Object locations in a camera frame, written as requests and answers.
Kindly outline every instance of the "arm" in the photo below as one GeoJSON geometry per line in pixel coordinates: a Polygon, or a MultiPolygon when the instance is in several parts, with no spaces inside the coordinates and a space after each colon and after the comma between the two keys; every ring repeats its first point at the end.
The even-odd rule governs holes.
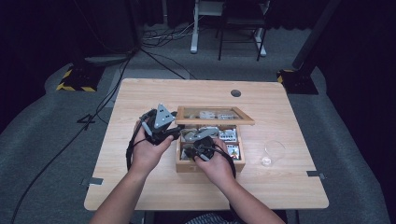
{"type": "MultiPolygon", "coordinates": [[[[140,128],[135,142],[145,138],[140,128]]],[[[157,166],[161,155],[169,148],[173,136],[158,146],[143,141],[134,147],[133,163],[129,172],[99,206],[90,223],[128,223],[149,173],[157,166]]]]}
{"type": "MultiPolygon", "coordinates": [[[[223,149],[227,148],[219,139],[214,139],[214,142],[223,149]]],[[[219,153],[215,153],[210,161],[195,157],[195,162],[246,223],[284,223],[271,209],[236,182],[230,164],[219,153]]]]}

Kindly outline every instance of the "wooden table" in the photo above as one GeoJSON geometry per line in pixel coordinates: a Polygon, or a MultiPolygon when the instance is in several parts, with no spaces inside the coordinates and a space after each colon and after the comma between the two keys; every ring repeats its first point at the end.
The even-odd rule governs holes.
{"type": "MultiPolygon", "coordinates": [[[[246,166],[237,181],[272,209],[326,208],[329,201],[316,171],[289,99],[278,83],[134,79],[122,81],[93,177],[103,184],[89,187],[88,210],[96,210],[126,174],[125,150],[138,118],[162,103],[169,111],[179,105],[237,106],[256,124],[241,126],[246,166]],[[231,96],[232,90],[242,92],[231,96]],[[260,163],[263,144],[277,140],[286,156],[272,167],[260,163]]],[[[176,173],[176,141],[149,175],[136,210],[223,210],[229,203],[204,174],[176,173]]]]}

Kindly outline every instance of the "box lid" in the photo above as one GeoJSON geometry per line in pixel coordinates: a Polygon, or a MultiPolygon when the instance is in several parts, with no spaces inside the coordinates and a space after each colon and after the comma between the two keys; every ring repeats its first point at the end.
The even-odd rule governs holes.
{"type": "Polygon", "coordinates": [[[236,106],[185,106],[177,108],[175,124],[254,125],[236,106]]]}

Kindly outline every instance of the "forearm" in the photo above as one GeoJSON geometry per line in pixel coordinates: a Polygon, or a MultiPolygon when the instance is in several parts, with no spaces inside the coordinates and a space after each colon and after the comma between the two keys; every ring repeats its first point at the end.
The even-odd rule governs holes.
{"type": "Polygon", "coordinates": [[[128,223],[146,178],[147,175],[131,169],[100,205],[90,223],[128,223]]]}
{"type": "Polygon", "coordinates": [[[246,223],[284,223],[271,209],[236,181],[219,186],[219,189],[227,197],[238,216],[246,223]]]}

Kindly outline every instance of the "transparent cup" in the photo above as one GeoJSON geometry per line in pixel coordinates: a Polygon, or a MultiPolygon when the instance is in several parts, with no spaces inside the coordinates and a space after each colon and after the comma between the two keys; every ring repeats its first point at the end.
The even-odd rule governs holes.
{"type": "Polygon", "coordinates": [[[271,140],[264,144],[264,152],[260,157],[263,166],[273,166],[276,161],[285,157],[285,147],[278,141],[271,140]]]}

